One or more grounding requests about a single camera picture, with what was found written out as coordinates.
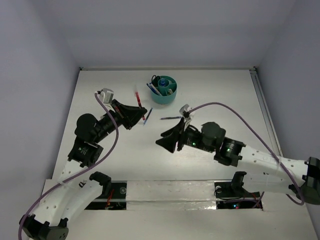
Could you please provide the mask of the purple dark gel pen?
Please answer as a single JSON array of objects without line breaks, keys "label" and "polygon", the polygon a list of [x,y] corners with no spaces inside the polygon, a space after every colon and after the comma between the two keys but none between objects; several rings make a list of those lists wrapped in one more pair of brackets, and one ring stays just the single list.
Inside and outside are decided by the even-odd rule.
[{"label": "purple dark gel pen", "polygon": [[177,120],[177,119],[181,119],[181,116],[170,116],[170,117],[161,117],[160,120],[164,121],[164,120]]}]

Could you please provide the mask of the red pen refill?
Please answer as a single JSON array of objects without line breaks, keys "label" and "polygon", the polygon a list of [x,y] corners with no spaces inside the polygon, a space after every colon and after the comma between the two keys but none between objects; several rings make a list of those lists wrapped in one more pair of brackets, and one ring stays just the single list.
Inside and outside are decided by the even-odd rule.
[{"label": "red pen refill", "polygon": [[134,86],[134,94],[135,94],[135,97],[136,97],[138,106],[139,106],[140,108],[142,108],[141,99],[140,99],[139,92],[138,92],[138,88],[137,88],[136,85]]}]

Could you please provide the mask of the blue ballpoint pen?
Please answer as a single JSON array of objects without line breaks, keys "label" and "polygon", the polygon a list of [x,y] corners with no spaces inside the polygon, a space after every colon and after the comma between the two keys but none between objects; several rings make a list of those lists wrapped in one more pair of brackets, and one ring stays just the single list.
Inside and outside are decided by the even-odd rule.
[{"label": "blue ballpoint pen", "polygon": [[162,96],[162,94],[156,89],[156,87],[152,83],[147,83],[147,87],[156,95]]}]

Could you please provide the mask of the clear blue-capped marker pen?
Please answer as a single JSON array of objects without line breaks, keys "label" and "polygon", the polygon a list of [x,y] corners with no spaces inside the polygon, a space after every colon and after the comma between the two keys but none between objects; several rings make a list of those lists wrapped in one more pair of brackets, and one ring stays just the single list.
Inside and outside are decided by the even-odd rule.
[{"label": "clear blue-capped marker pen", "polygon": [[166,86],[168,85],[167,79],[161,78],[161,79],[159,80],[158,85],[161,86],[161,87],[166,87]]}]

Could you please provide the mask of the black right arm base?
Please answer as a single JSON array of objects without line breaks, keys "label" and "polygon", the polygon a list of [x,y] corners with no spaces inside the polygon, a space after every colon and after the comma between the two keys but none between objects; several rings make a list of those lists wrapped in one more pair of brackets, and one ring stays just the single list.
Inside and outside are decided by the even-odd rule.
[{"label": "black right arm base", "polygon": [[244,188],[244,171],[237,171],[232,180],[214,183],[214,196],[218,210],[263,209],[260,192],[249,192]]}]

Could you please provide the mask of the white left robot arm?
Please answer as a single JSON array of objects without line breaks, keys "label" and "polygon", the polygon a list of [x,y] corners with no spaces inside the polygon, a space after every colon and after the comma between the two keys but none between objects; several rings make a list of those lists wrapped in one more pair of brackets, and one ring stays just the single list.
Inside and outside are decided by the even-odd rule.
[{"label": "white left robot arm", "polygon": [[115,139],[106,153],[108,157],[119,140],[119,127],[130,130],[147,113],[141,106],[129,106],[117,100],[110,102],[101,119],[90,113],[76,121],[75,140],[57,183],[43,193],[19,222],[18,239],[26,234],[33,240],[64,240],[69,223],[97,197],[110,195],[112,179],[96,171],[86,173],[105,160],[100,142],[115,132]]}]

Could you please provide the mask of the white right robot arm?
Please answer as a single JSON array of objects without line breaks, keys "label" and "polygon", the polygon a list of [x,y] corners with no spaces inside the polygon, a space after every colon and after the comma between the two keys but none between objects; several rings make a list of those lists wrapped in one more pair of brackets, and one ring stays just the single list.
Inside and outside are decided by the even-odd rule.
[{"label": "white right robot arm", "polygon": [[229,181],[215,184],[215,196],[221,200],[237,200],[252,193],[283,193],[312,205],[320,203],[320,160],[294,160],[254,149],[226,137],[225,129],[206,122],[198,130],[181,120],[163,132],[158,146],[170,153],[184,146],[212,153],[219,164],[236,169]]}]

